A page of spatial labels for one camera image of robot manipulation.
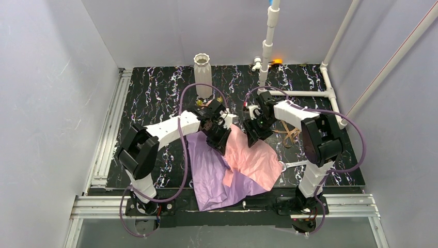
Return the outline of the brown ribbon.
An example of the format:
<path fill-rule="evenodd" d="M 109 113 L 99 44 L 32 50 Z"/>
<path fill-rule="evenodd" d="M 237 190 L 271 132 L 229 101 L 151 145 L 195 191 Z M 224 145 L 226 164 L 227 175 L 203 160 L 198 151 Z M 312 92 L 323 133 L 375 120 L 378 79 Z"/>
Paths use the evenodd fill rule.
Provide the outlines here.
<path fill-rule="evenodd" d="M 281 125 L 283 126 L 282 130 L 274 129 L 273 132 L 277 134 L 283 134 L 282 144 L 285 148 L 291 148 L 293 145 L 296 145 L 299 141 L 299 135 L 301 131 L 298 128 L 290 129 L 288 124 L 281 120 Z"/>

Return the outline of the purple flower bouquet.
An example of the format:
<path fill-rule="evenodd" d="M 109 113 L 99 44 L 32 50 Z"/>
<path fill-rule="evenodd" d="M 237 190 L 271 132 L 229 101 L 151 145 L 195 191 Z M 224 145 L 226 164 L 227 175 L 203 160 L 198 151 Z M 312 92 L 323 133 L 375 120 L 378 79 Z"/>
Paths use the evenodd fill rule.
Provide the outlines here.
<path fill-rule="evenodd" d="M 246 134 L 234 124 L 224 156 L 207 145 L 202 132 L 185 139 L 200 211 L 231 206 L 247 196 L 268 192 L 281 175 L 276 151 L 264 141 L 249 148 Z"/>

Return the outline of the white ribbed vase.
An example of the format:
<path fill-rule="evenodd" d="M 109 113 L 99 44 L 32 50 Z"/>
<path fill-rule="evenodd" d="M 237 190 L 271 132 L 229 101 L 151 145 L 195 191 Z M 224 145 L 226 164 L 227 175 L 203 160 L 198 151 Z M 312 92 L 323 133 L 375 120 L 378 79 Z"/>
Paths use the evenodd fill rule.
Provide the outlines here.
<path fill-rule="evenodd" d="M 205 53 L 196 54 L 194 57 L 194 76 L 196 93 L 200 98 L 206 99 L 212 95 L 212 71 L 210 57 Z"/>

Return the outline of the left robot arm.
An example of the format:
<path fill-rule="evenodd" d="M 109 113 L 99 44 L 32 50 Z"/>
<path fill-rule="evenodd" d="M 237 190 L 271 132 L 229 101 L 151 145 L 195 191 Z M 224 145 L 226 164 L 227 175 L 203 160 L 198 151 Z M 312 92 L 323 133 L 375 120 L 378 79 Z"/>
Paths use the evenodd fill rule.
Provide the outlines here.
<path fill-rule="evenodd" d="M 176 140 L 182 141 L 186 135 L 202 132 L 207 137 L 207 145 L 224 155 L 234 118 L 224 104 L 212 100 L 207 106 L 193 106 L 161 123 L 145 127 L 137 123 L 131 125 L 114 158 L 127 172 L 130 191 L 137 201 L 164 202 L 156 198 L 151 176 L 160 149 Z"/>

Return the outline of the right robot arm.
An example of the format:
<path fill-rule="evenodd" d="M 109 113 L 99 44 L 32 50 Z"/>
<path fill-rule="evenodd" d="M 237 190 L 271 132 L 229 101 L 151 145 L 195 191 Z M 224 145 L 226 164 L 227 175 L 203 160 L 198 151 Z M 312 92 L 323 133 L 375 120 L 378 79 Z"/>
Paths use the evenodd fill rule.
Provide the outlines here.
<path fill-rule="evenodd" d="M 270 137 L 271 126 L 277 121 L 297 128 L 307 162 L 295 196 L 287 202 L 295 209 L 315 206 L 322 195 L 324 177 L 345 148 L 335 114 L 308 111 L 291 100 L 274 98 L 268 91 L 259 94 L 256 101 L 256 105 L 243 103 L 243 111 L 249 115 L 244 121 L 248 146 Z"/>

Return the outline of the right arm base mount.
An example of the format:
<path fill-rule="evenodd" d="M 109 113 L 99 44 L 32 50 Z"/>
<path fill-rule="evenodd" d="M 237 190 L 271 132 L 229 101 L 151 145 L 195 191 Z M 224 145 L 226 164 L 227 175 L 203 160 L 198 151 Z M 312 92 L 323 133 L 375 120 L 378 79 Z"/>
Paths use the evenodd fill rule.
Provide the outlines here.
<path fill-rule="evenodd" d="M 279 215 L 288 215 L 292 219 L 293 229 L 301 234 L 310 234 L 317 229 L 317 217 L 329 213 L 326 198 L 318 195 L 319 203 L 314 197 L 278 197 L 273 207 Z"/>

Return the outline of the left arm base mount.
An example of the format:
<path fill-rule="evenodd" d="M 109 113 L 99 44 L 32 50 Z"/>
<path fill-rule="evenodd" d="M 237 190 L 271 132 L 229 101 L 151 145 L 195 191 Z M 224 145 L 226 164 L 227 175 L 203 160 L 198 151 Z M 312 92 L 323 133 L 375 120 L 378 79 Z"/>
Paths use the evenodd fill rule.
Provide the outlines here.
<path fill-rule="evenodd" d="M 176 212 L 176 202 L 167 203 L 141 202 L 137 198 L 130 198 L 124 209 L 126 216 L 173 216 Z"/>

